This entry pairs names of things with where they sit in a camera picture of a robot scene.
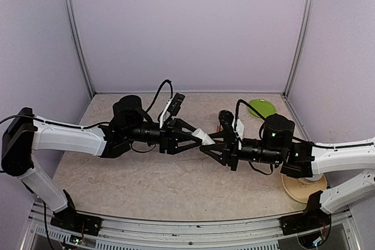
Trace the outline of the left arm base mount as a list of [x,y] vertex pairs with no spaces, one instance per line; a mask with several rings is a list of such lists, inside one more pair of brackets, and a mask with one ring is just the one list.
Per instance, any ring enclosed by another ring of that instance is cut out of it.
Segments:
[[60,212],[53,213],[50,223],[52,226],[64,230],[96,237],[100,231],[102,221],[100,217],[78,213],[74,209],[66,208]]

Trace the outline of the orange grey-capped pill bottle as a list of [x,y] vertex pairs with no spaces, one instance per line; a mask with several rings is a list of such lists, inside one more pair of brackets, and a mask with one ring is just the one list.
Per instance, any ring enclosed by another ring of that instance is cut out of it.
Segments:
[[223,127],[224,121],[225,121],[225,112],[222,110],[218,114],[217,132],[221,132],[224,130],[224,127]]

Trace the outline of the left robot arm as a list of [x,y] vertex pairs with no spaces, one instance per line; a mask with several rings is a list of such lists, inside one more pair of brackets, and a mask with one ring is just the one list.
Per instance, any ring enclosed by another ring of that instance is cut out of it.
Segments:
[[18,178],[54,212],[67,228],[82,223],[80,213],[67,192],[54,185],[51,178],[33,159],[35,150],[80,152],[114,159],[131,150],[134,142],[159,146],[161,153],[175,155],[196,148],[202,140],[193,135],[195,127],[176,117],[184,95],[175,94],[168,101],[165,121],[154,122],[143,109],[141,98],[127,95],[116,102],[109,123],[81,126],[60,124],[38,117],[31,108],[22,108],[11,117],[2,137],[1,166],[4,172]]

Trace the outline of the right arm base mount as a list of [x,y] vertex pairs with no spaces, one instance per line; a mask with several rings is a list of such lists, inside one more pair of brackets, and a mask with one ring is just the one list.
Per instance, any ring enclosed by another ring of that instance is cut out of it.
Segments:
[[283,235],[291,235],[329,225],[332,218],[318,206],[307,205],[301,213],[282,216],[279,221]]

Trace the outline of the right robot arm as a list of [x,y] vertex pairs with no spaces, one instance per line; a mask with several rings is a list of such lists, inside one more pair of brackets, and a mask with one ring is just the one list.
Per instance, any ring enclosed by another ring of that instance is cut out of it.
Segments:
[[264,118],[260,139],[244,138],[244,126],[230,111],[221,111],[220,132],[208,135],[196,129],[193,136],[201,139],[200,151],[223,166],[236,170],[238,162],[265,163],[281,166],[281,173],[294,179],[313,179],[324,173],[360,169],[362,172],[327,190],[319,190],[308,198],[300,215],[300,224],[313,228],[323,213],[332,214],[341,207],[374,192],[374,139],[323,144],[294,138],[295,124],[286,117],[273,114]]

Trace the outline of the small white-capped pill bottle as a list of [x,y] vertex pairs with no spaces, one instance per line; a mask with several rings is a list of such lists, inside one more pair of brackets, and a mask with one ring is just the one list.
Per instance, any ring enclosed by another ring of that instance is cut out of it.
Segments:
[[197,128],[193,131],[192,136],[201,139],[203,146],[215,144],[215,141],[201,128]]

